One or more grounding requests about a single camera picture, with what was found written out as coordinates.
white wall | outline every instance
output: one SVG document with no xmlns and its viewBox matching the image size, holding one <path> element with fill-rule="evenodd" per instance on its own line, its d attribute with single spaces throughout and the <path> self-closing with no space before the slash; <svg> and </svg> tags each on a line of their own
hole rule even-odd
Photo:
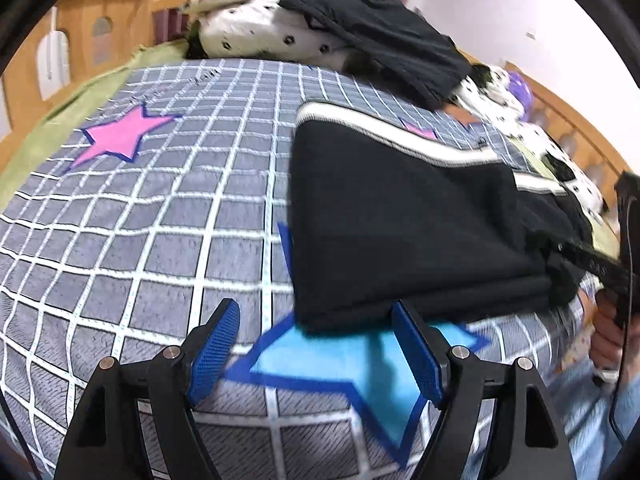
<svg viewBox="0 0 640 480">
<path fill-rule="evenodd" d="M 515 63 L 580 112 L 640 172 L 633 113 L 640 110 L 640 89 L 575 0 L 409 0 L 408 6 L 482 62 Z"/>
<path fill-rule="evenodd" d="M 0 140 L 4 139 L 10 133 L 11 124 L 9 122 L 9 114 L 6 110 L 4 87 L 2 86 L 2 77 L 0 76 Z"/>
</svg>

blue gripper pad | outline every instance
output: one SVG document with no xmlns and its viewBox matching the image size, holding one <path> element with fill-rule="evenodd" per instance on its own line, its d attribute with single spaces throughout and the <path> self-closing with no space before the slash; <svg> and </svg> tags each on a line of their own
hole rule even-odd
<svg viewBox="0 0 640 480">
<path fill-rule="evenodd" d="M 187 391 L 187 400 L 191 406 L 196 406 L 211 393 L 239 327 L 240 307 L 235 301 L 231 301 L 191 365 L 191 384 Z"/>
<path fill-rule="evenodd" d="M 444 397 L 440 366 L 400 302 L 391 309 L 391 327 L 420 393 L 439 405 Z"/>
</svg>

black jacket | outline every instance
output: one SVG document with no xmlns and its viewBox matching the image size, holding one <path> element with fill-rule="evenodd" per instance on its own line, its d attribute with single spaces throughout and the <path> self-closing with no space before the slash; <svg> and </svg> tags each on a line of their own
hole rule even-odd
<svg viewBox="0 0 640 480">
<path fill-rule="evenodd" d="M 294 311 L 305 329 L 362 327 L 397 300 L 429 319 L 466 321 L 573 299 L 584 273 L 546 261 L 526 235 L 591 243 L 574 195 L 514 174 L 489 149 L 457 150 L 317 104 L 300 109 L 289 179 Z M 392 137 L 378 136 L 385 128 Z M 422 151 L 402 147 L 402 136 Z"/>
<path fill-rule="evenodd" d="M 471 71 L 449 38 L 400 0 L 280 0 L 386 68 L 402 93 L 436 110 Z"/>
</svg>

hand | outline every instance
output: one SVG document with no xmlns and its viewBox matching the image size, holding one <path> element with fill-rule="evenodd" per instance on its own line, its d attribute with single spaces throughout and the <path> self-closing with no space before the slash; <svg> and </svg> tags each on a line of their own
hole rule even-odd
<svg viewBox="0 0 640 480">
<path fill-rule="evenodd" d="M 595 332 L 591 335 L 589 357 L 596 368 L 617 369 L 622 358 L 624 331 L 614 323 L 616 307 L 607 298 L 605 291 L 596 294 L 598 309 L 593 316 Z M 632 317 L 629 327 L 626 364 L 623 371 L 623 383 L 640 376 L 640 315 Z"/>
</svg>

wooden bed frame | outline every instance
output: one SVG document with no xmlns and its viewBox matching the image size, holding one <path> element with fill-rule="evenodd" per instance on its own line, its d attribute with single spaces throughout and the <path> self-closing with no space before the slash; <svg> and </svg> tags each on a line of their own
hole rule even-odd
<svg viewBox="0 0 640 480">
<path fill-rule="evenodd" d="M 40 94 L 36 52 L 40 41 L 51 30 L 52 11 L 49 11 L 28 35 L 2 76 L 12 130 L 0 142 L 0 171 L 4 170 L 38 121 L 68 99 L 81 84 L 126 63 L 139 45 L 152 46 L 155 43 L 156 12 L 175 9 L 185 1 L 59 0 L 56 4 L 56 28 L 68 39 L 70 83 L 47 99 Z M 101 18 L 106 19 L 111 27 L 108 38 L 95 35 L 96 22 Z M 97 57 L 97 50 L 105 48 L 107 55 Z M 506 68 L 519 71 L 511 63 L 507 63 Z M 613 186 L 622 171 L 629 170 L 622 156 L 565 101 L 527 75 L 523 76 L 535 95 L 536 108 L 548 117 L 548 133 L 558 141 L 567 140 L 567 136 L 574 139 L 574 161 L 583 170 L 599 168 L 602 176 L 600 191 L 607 204 L 613 207 L 616 203 Z"/>
</svg>

